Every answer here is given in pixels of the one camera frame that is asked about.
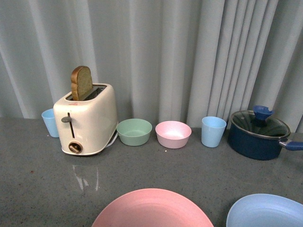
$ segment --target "green bowl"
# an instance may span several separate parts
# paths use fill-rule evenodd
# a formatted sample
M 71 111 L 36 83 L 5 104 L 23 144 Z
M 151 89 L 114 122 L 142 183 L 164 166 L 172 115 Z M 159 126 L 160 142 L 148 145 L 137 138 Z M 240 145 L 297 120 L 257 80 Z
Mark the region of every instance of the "green bowl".
M 140 146 L 150 137 L 152 124 L 143 119 L 128 119 L 117 126 L 120 140 L 128 146 Z

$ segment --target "toast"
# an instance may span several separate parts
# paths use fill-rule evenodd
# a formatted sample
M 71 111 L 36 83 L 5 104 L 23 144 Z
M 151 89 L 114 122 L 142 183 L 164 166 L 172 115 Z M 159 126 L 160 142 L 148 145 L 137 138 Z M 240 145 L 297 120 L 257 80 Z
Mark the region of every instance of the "toast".
M 90 69 L 87 66 L 78 66 L 71 73 L 71 95 L 74 101 L 81 100 L 81 97 L 93 88 Z

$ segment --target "cup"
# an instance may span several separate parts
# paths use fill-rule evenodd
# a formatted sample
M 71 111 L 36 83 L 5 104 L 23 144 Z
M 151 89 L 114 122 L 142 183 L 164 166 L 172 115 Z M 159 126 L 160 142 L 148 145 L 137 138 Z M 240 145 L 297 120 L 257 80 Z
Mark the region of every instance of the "cup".
M 56 121 L 55 121 L 55 116 L 53 114 L 53 109 L 45 110 L 42 113 L 42 118 L 44 120 L 44 123 L 47 127 L 49 134 L 52 137 L 58 138 L 59 133 L 58 133 L 58 129 L 57 129 Z
M 209 147 L 215 148 L 219 145 L 226 127 L 226 121 L 219 117 L 204 117 L 202 119 L 201 142 Z

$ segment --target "blue lid knob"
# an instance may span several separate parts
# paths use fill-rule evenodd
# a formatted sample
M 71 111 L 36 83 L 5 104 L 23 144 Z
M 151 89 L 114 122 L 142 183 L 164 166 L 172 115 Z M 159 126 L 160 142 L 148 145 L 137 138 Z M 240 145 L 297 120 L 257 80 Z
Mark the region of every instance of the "blue lid knob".
M 269 111 L 268 107 L 262 105 L 255 105 L 253 107 L 253 111 L 255 113 L 255 117 L 258 120 L 265 121 L 268 117 L 274 114 L 274 111 Z

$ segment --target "pink bowl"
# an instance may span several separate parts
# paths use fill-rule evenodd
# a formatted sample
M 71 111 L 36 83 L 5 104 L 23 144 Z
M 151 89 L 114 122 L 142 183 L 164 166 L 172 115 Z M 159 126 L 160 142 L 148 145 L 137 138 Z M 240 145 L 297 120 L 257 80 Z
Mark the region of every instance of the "pink bowl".
M 191 128 L 182 122 L 167 121 L 156 126 L 158 142 L 171 149 L 181 148 L 186 145 L 191 134 Z
M 112 201 L 92 227 L 214 227 L 186 197 L 164 189 L 129 192 Z

